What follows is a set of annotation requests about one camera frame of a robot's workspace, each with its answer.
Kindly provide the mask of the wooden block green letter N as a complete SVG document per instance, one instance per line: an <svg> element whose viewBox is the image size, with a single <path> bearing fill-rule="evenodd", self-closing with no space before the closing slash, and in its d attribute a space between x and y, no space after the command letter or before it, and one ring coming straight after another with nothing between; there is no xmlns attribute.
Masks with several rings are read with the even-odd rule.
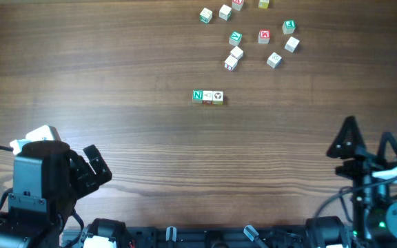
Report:
<svg viewBox="0 0 397 248"><path fill-rule="evenodd" d="M192 102L196 104L201 104L203 102L203 91L194 90L192 92Z"/></svg>

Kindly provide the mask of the wooden block red letter A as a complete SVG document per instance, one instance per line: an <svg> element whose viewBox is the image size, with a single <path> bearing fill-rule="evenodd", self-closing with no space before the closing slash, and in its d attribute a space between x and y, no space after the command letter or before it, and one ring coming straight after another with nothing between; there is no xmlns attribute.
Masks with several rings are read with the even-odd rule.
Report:
<svg viewBox="0 0 397 248"><path fill-rule="evenodd" d="M213 91L203 90L202 104L211 105L213 101Z"/></svg>

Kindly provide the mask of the wooden block yellow side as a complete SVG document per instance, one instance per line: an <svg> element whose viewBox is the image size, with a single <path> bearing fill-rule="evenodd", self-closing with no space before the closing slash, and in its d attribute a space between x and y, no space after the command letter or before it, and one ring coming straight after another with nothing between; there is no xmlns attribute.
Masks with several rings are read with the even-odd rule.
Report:
<svg viewBox="0 0 397 248"><path fill-rule="evenodd" d="M224 94L222 91L213 91L212 92L212 104L213 105L222 105L224 101Z"/></svg>

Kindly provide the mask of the wooden block green letter Y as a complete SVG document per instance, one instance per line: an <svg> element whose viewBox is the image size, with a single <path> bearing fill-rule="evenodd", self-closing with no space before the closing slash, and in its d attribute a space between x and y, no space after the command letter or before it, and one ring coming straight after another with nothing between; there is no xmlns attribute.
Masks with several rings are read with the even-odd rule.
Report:
<svg viewBox="0 0 397 248"><path fill-rule="evenodd" d="M238 46L241 42L243 35L240 32L233 31L229 37L229 44L233 46Z"/></svg>

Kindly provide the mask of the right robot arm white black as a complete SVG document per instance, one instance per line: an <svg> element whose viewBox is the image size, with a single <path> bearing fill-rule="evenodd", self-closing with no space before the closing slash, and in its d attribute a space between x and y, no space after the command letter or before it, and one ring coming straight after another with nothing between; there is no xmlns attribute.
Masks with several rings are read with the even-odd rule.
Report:
<svg viewBox="0 0 397 248"><path fill-rule="evenodd" d="M380 138L376 154L367 151L354 116L348 116L326 152L342 160L335 174L352 182L323 202L306 222L311 247L397 247L397 140L390 132ZM322 211L335 200L351 196L350 227L335 217L322 217Z"/></svg>

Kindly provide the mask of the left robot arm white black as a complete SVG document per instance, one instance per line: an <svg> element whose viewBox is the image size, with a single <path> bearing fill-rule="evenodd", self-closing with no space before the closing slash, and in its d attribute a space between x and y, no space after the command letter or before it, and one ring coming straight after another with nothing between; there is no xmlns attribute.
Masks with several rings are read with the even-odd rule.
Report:
<svg viewBox="0 0 397 248"><path fill-rule="evenodd" d="M61 141L35 141L14 159L13 186L0 200L0 247L132 247L123 222L85 225L77 201L112 179L99 150L85 156Z"/></svg>

